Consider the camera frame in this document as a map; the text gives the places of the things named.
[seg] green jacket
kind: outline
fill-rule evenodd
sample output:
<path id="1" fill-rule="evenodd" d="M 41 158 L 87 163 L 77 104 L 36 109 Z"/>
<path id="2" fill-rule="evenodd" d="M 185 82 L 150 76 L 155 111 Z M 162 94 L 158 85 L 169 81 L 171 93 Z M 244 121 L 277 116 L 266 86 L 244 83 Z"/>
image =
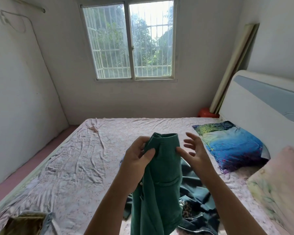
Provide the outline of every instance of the green jacket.
<path id="1" fill-rule="evenodd" d="M 155 148 L 142 181 L 133 192 L 131 235 L 169 235 L 182 221 L 182 170 L 177 134 L 154 133 L 144 151 Z"/>

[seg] blue pillow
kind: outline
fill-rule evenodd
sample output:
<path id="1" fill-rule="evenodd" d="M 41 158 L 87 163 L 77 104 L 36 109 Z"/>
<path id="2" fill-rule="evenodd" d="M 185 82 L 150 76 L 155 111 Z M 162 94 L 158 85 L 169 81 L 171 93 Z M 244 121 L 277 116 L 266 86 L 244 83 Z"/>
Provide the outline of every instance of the blue pillow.
<path id="1" fill-rule="evenodd" d="M 194 125 L 193 128 L 202 137 L 224 174 L 240 167 L 263 165 L 268 161 L 261 157 L 263 143 L 230 121 Z"/>

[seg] window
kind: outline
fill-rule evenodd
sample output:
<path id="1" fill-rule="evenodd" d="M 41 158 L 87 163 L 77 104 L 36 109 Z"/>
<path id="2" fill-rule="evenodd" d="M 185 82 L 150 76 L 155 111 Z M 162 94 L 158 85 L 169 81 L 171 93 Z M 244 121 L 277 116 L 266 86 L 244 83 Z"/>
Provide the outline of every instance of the window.
<path id="1" fill-rule="evenodd" d="M 97 79 L 173 78 L 174 0 L 132 1 L 82 6 Z"/>

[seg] glass pane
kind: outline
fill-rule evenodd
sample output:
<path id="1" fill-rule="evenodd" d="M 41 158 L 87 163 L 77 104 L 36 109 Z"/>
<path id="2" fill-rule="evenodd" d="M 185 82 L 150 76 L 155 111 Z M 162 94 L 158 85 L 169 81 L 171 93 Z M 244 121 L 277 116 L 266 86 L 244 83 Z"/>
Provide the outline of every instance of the glass pane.
<path id="1" fill-rule="evenodd" d="M 124 5 L 83 8 L 97 78 L 131 78 Z"/>
<path id="2" fill-rule="evenodd" d="M 173 0 L 130 4 L 137 77 L 171 76 Z"/>

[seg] wrinkled bed sheet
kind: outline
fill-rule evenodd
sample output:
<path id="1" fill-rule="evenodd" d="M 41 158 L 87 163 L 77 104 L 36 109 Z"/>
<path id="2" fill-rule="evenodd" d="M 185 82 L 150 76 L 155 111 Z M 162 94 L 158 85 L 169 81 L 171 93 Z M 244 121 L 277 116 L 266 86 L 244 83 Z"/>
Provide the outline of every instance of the wrinkled bed sheet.
<path id="1" fill-rule="evenodd" d="M 120 159 L 138 136 L 150 136 L 153 132 L 178 133 L 182 146 L 185 132 L 196 133 L 192 125 L 216 122 L 219 119 L 88 119 L 5 205 L 0 213 L 0 230 L 9 216 L 31 210 L 55 213 L 46 234 L 82 235 L 117 174 Z M 218 174 L 267 234 L 279 234 L 247 189 L 246 180 L 257 169 L 241 168 L 221 174 L 216 161 L 210 157 Z M 225 234 L 222 227 L 219 234 Z M 120 234 L 130 234 L 130 220 L 122 222 Z M 174 231 L 172 234 L 184 233 Z"/>

